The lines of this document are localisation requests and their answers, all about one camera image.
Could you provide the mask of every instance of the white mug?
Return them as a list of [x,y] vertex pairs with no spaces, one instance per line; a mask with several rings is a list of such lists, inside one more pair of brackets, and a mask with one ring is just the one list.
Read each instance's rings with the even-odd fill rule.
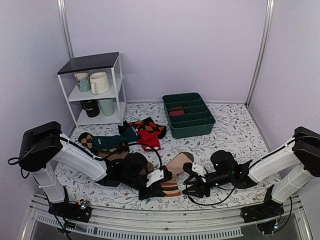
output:
[[96,72],[90,76],[91,90],[94,95],[105,93],[110,89],[107,73]]

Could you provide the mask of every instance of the green plastic organizer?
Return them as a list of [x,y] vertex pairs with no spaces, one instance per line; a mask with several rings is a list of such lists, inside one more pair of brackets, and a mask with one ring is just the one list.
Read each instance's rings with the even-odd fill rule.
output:
[[[173,138],[181,139],[211,133],[216,120],[199,93],[165,95],[162,99]],[[170,112],[181,110],[184,111],[183,115],[170,115]]]

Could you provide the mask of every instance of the shelf rack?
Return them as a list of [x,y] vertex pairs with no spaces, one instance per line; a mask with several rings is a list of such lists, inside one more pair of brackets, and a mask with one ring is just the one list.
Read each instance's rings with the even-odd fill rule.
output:
[[[119,66],[120,77],[116,77],[115,66],[117,64]],[[110,89],[108,91],[93,95],[91,91],[80,92],[77,85],[75,84],[71,93],[67,95],[65,87],[63,85],[63,81],[61,79],[61,75],[98,69],[111,70],[112,82],[110,82]],[[121,65],[121,55],[119,54],[119,52],[102,53],[72,58],[57,72],[57,77],[66,104],[77,128],[80,125],[121,124],[123,122],[127,107],[127,98]],[[123,101],[119,100],[121,88]],[[115,99],[115,102],[113,103],[114,114],[112,116],[104,116],[102,111],[100,111],[100,114],[98,116],[88,117],[86,111],[82,109],[78,119],[76,119],[75,114],[70,106],[70,102],[99,99]]]

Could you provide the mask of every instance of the floral mat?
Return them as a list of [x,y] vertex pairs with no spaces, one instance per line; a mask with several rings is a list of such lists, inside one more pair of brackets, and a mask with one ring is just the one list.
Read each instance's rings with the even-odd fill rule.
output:
[[[243,104],[208,103],[207,105],[216,119],[216,124],[211,134],[208,135],[181,139],[172,138],[162,103],[129,103],[125,120],[133,122],[151,117],[155,123],[167,126],[166,136],[159,140],[161,145],[159,153],[163,164],[168,163],[180,152],[189,152],[193,154],[195,162],[204,166],[208,172],[213,172],[214,167],[210,156],[218,150],[231,152],[239,163],[258,160],[268,152],[257,126]],[[87,125],[76,128],[71,139],[78,142],[78,136],[83,132],[89,132],[94,136],[119,134],[117,124]],[[145,152],[141,146],[131,146],[130,152],[140,152],[153,163],[155,168],[159,166],[158,158],[154,152]],[[95,206],[152,211],[226,208],[259,203],[264,200],[267,188],[280,180],[280,175],[274,174],[249,189],[236,189],[228,200],[219,205],[200,207],[192,203],[186,195],[154,197],[140,201],[138,191],[135,189],[124,184],[120,184],[118,187],[101,186],[83,173],[62,163],[57,165],[55,174],[59,181],[66,186],[71,201],[87,199]],[[187,177],[186,173],[178,176],[178,187],[181,191],[185,189],[183,181]],[[231,189],[233,186],[226,184],[223,187]],[[212,188],[210,197],[195,197],[195,200],[202,204],[217,203],[228,194],[229,191]]]

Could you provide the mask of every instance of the black mug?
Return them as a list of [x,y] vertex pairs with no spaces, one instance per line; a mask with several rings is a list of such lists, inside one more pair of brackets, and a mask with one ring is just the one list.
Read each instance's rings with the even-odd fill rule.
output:
[[94,118],[99,115],[100,110],[97,100],[84,100],[81,101],[81,106],[85,110],[89,118]]

